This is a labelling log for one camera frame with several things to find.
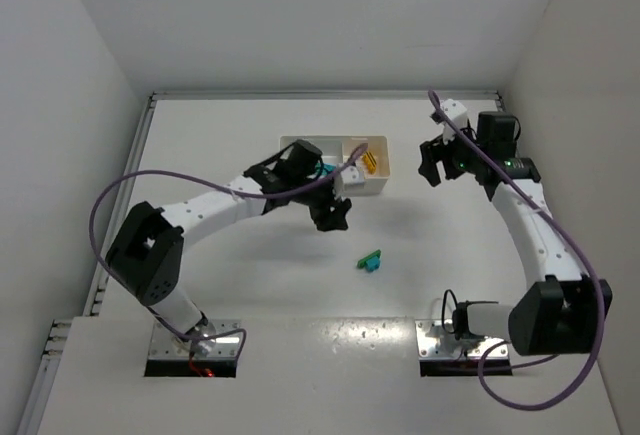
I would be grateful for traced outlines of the bee lego stack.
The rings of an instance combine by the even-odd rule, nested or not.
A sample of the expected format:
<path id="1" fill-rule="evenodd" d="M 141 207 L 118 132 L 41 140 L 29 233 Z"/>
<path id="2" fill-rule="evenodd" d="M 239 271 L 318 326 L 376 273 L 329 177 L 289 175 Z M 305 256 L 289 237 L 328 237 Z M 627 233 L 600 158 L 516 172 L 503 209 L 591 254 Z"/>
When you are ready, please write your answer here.
<path id="1" fill-rule="evenodd" d="M 362 154 L 361 161 L 362 161 L 364 167 L 366 168 L 366 171 L 369 174 L 371 174 L 371 175 L 375 175 L 376 174 L 377 168 L 378 168 L 378 162 L 377 162 L 377 159 L 375 158 L 375 156 L 370 151 L 365 151 Z"/>

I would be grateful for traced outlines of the green lego plate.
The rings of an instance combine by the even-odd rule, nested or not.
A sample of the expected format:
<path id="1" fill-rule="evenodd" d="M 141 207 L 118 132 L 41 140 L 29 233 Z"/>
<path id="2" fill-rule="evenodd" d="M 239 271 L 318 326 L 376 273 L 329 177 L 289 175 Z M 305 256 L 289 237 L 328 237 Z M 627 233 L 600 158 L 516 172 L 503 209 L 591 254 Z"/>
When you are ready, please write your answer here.
<path id="1" fill-rule="evenodd" d="M 380 260 L 381 260 L 381 250 L 380 249 L 374 250 L 373 252 L 371 252 L 371 253 L 367 254 L 366 256 L 360 258 L 356 263 L 356 267 L 359 270 L 364 270 L 364 268 L 363 268 L 364 262 L 367 259 L 371 258 L 371 257 L 379 257 Z"/>

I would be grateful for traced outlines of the small teal lego brick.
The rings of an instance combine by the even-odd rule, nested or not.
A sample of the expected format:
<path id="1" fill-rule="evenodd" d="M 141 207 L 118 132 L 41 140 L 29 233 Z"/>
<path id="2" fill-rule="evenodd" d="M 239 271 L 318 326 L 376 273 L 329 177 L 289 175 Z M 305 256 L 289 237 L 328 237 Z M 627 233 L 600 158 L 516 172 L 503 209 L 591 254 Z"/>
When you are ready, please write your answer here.
<path id="1" fill-rule="evenodd" d="M 380 267 L 380 258 L 379 257 L 371 257 L 364 262 L 363 268 L 368 273 L 374 272 L 378 270 Z"/>

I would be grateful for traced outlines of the light blue long lego brick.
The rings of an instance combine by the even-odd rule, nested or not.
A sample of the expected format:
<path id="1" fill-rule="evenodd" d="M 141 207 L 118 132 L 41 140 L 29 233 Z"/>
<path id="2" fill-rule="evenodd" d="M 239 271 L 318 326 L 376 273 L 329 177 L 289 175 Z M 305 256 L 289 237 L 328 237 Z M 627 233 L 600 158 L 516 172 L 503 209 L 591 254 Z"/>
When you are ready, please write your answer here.
<path id="1" fill-rule="evenodd" d="M 327 174 L 333 172 L 335 170 L 335 166 L 331 164 L 317 164 L 316 165 L 316 174 L 320 177 L 326 176 Z"/>

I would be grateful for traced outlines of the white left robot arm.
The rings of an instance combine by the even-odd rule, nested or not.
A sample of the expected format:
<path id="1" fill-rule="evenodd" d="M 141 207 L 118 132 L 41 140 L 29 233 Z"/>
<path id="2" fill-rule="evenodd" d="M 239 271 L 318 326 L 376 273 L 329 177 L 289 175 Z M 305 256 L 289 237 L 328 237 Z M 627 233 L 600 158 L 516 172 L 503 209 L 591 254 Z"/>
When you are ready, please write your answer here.
<path id="1" fill-rule="evenodd" d="M 180 284 L 185 252 L 291 203 L 307 207 L 320 232 L 347 230 L 352 202 L 339 187 L 346 175 L 337 168 L 321 176 L 322 164 L 321 150 L 297 139 L 220 188 L 161 207 L 134 205 L 105 257 L 111 276 L 180 340 L 199 338 L 206 317 Z"/>

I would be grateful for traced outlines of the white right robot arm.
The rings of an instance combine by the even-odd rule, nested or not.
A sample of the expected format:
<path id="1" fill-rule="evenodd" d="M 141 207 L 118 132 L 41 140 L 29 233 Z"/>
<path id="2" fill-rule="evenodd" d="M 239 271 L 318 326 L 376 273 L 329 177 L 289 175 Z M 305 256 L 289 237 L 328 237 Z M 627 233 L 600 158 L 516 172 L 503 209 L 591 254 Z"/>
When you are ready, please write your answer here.
<path id="1" fill-rule="evenodd" d="M 548 223 L 552 215 L 537 167 L 517 154 L 518 119 L 482 112 L 472 124 L 466 107 L 452 99 L 432 117 L 443 131 L 421 144 L 419 174 L 432 186 L 473 175 L 504 221 L 526 279 L 526 292 L 514 306 L 457 303 L 453 335 L 499 338 L 524 356 L 591 352 L 600 314 L 598 292 L 584 263 Z"/>

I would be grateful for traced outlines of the white divided container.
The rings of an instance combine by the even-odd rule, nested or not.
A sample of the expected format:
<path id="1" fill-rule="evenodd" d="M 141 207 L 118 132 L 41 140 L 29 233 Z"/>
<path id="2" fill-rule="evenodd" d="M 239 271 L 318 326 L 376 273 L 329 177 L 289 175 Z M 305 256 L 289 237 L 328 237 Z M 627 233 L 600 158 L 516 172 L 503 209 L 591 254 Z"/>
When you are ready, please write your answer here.
<path id="1" fill-rule="evenodd" d="M 359 145 L 367 145 L 366 150 L 355 161 L 359 174 L 349 169 L 338 176 L 336 188 L 344 197 L 379 195 L 390 178 L 389 151 L 385 136 L 286 135 L 280 137 L 280 148 L 296 139 L 307 140 L 322 152 L 322 162 L 316 165 L 316 171 L 321 177 L 329 175 L 344 164 Z"/>

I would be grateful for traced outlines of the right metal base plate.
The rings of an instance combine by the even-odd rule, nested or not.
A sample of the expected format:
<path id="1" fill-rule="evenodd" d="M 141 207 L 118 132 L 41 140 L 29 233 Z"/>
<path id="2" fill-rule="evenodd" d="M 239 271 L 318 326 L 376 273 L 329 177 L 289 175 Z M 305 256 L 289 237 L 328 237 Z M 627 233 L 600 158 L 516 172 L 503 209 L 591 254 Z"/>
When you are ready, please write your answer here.
<path id="1" fill-rule="evenodd" d="M 424 319 L 415 321 L 418 357 L 420 361 L 475 361 L 493 345 L 503 340 L 495 337 L 456 339 L 447 332 L 451 321 L 442 325 L 440 320 Z"/>

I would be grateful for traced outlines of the metal base plate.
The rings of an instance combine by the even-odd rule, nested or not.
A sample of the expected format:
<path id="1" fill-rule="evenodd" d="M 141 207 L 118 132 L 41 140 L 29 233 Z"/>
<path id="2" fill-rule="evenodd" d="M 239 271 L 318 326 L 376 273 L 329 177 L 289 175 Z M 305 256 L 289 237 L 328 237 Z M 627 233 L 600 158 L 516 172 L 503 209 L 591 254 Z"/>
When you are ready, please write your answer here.
<path id="1" fill-rule="evenodd" d="M 158 318 L 151 332 L 150 361 L 236 361 L 246 342 L 246 329 L 238 320 L 203 319 L 187 334 Z"/>
<path id="2" fill-rule="evenodd" d="M 420 361 L 475 361 L 493 345 L 503 340 L 495 337 L 456 339 L 447 332 L 451 321 L 442 325 L 440 320 L 424 319 L 415 321 L 418 357 Z"/>

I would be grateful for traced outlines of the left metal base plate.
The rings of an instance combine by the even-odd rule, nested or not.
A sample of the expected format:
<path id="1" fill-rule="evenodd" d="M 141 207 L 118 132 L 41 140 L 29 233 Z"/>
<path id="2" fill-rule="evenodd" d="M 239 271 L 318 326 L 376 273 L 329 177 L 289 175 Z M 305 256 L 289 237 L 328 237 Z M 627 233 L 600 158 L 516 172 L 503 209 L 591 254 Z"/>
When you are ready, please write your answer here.
<path id="1" fill-rule="evenodd" d="M 158 318 L 151 332 L 150 361 L 236 361 L 246 342 L 246 329 L 238 320 L 203 319 L 187 334 Z"/>

